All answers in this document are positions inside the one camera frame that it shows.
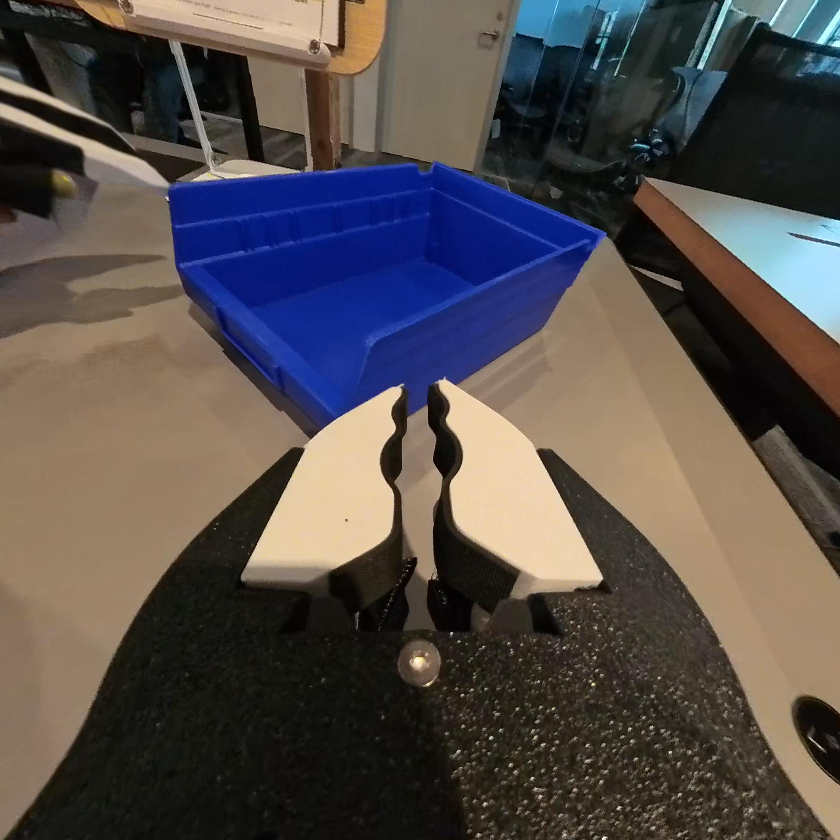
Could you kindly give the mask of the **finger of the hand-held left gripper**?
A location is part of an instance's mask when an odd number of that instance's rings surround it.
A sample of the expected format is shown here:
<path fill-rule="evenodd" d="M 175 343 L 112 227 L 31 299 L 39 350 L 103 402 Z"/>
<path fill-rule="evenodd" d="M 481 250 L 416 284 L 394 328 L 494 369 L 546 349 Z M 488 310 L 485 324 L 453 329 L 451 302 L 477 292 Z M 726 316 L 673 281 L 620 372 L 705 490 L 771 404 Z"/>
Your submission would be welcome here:
<path fill-rule="evenodd" d="M 166 194 L 168 181 L 138 155 L 85 140 L 1 106 L 2 208 L 49 218 L 61 201 L 90 185 L 144 186 Z"/>
<path fill-rule="evenodd" d="M 110 124 L 23 82 L 1 76 L 2 105 L 114 151 L 134 154 L 134 147 Z"/>

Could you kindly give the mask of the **wooden post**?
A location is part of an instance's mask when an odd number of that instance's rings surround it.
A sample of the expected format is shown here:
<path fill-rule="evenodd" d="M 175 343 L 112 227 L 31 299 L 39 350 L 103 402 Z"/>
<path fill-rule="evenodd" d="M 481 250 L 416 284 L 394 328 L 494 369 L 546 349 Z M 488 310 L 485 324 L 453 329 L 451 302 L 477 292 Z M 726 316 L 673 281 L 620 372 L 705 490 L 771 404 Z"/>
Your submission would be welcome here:
<path fill-rule="evenodd" d="M 322 70 L 305 69 L 309 156 L 315 172 L 341 167 L 340 82 Z"/>

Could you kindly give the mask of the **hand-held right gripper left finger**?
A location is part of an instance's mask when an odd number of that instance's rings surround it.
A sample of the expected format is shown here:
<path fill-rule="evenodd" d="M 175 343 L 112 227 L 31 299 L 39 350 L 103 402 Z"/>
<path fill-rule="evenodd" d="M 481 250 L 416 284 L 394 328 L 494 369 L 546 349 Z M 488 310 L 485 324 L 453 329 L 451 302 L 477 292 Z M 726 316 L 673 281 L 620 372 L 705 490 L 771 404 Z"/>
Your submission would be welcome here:
<path fill-rule="evenodd" d="M 329 595 L 362 613 L 403 575 L 408 392 L 391 386 L 339 416 L 302 450 L 240 576 L 243 585 Z"/>

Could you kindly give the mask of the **blue plastic bin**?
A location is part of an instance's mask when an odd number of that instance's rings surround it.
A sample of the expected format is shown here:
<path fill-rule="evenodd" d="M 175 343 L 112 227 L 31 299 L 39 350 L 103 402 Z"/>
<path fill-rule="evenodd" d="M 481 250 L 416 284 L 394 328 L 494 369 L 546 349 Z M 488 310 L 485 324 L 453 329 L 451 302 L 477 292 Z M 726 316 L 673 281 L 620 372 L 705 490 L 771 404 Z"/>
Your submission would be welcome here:
<path fill-rule="evenodd" d="M 185 294 L 316 427 L 539 332 L 605 233 L 441 163 L 174 184 Z"/>

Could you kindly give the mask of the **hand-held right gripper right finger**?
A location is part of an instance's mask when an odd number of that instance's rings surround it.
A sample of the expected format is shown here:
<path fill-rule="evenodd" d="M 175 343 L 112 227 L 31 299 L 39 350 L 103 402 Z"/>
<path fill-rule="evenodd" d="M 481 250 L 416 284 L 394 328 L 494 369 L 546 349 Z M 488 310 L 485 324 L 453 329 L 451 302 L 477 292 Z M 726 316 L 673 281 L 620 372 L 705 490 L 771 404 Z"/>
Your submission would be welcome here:
<path fill-rule="evenodd" d="M 433 516 L 436 629 L 554 629 L 546 595 L 588 592 L 604 575 L 553 481 L 557 458 L 451 381 L 427 391 L 441 487 Z"/>

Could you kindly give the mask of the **white flat base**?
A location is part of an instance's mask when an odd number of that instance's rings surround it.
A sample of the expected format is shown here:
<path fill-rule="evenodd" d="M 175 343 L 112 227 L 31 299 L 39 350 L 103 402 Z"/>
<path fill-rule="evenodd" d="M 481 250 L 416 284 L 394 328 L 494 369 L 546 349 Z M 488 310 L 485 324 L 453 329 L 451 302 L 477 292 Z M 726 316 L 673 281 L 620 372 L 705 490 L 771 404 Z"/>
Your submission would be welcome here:
<path fill-rule="evenodd" d="M 223 182 L 257 177 L 298 175 L 304 172 L 312 172 L 312 168 L 306 166 L 302 170 L 299 170 L 265 162 L 227 158 L 221 161 L 215 161 L 213 165 L 205 162 L 202 166 L 177 178 L 173 184 Z"/>

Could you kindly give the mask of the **white door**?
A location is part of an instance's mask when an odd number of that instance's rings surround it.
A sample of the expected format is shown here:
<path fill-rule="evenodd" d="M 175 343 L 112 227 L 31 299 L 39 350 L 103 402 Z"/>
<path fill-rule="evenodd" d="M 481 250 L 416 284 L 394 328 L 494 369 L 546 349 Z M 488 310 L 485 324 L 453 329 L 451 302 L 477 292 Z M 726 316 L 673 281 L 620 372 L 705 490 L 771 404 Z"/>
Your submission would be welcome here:
<path fill-rule="evenodd" d="M 473 172 L 487 145 L 519 1 L 393 1 L 381 55 L 382 152 Z M 478 34 L 498 28 L 495 45 Z"/>

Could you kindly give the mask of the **black desk grommet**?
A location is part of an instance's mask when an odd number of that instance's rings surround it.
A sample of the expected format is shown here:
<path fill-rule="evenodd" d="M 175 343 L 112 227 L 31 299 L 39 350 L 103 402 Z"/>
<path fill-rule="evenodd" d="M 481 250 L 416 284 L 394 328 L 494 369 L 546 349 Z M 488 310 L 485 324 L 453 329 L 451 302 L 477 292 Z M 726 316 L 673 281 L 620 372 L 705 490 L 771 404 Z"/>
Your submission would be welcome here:
<path fill-rule="evenodd" d="M 792 719 L 803 747 L 826 774 L 839 778 L 839 712 L 814 696 L 799 696 Z"/>

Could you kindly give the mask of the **grey desk with wood edge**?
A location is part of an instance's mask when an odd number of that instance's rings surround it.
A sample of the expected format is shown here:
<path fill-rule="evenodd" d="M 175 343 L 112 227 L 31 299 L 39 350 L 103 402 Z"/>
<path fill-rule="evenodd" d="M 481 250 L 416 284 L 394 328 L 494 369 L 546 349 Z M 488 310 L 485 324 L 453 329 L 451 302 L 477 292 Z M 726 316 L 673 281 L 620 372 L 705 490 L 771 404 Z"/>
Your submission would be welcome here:
<path fill-rule="evenodd" d="M 838 417 L 838 219 L 653 178 L 634 204 Z"/>

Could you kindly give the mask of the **black mesh office chair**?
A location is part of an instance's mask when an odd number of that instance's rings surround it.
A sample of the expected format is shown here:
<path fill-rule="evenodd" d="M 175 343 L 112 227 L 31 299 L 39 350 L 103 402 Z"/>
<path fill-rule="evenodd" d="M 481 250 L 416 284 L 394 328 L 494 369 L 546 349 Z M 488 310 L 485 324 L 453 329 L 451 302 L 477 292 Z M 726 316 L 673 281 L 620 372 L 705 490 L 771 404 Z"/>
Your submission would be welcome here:
<path fill-rule="evenodd" d="M 839 49 L 760 25 L 666 179 L 839 218 Z"/>

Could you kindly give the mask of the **wooden board with white sign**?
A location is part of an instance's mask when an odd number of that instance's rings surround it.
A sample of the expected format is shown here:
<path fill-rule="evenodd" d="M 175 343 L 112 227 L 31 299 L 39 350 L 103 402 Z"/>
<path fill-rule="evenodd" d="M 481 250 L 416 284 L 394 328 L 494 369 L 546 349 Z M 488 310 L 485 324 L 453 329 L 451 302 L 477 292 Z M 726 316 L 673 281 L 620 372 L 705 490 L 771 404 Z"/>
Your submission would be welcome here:
<path fill-rule="evenodd" d="M 263 36 L 224 35 L 197 24 L 183 26 L 166 23 L 160 18 L 139 17 L 133 12 L 126 12 L 121 2 L 70 2 L 70 6 L 117 32 L 173 39 L 191 46 L 274 60 L 339 77 L 357 76 L 373 64 L 384 41 L 387 10 L 387 2 L 384 1 L 344 2 L 343 47 L 330 47 L 323 41 L 318 53 L 313 54 L 308 41 L 296 47 L 269 45 Z"/>

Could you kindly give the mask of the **grey office chair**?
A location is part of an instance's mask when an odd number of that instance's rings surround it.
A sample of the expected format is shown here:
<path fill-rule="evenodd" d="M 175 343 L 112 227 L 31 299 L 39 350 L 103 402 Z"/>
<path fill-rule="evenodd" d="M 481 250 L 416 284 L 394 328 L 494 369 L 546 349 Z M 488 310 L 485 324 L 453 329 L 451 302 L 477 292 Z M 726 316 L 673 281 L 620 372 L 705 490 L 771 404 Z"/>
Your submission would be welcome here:
<path fill-rule="evenodd" d="M 674 141 L 694 130 L 719 87 L 719 72 L 690 66 L 670 68 L 666 94 L 654 126 Z"/>

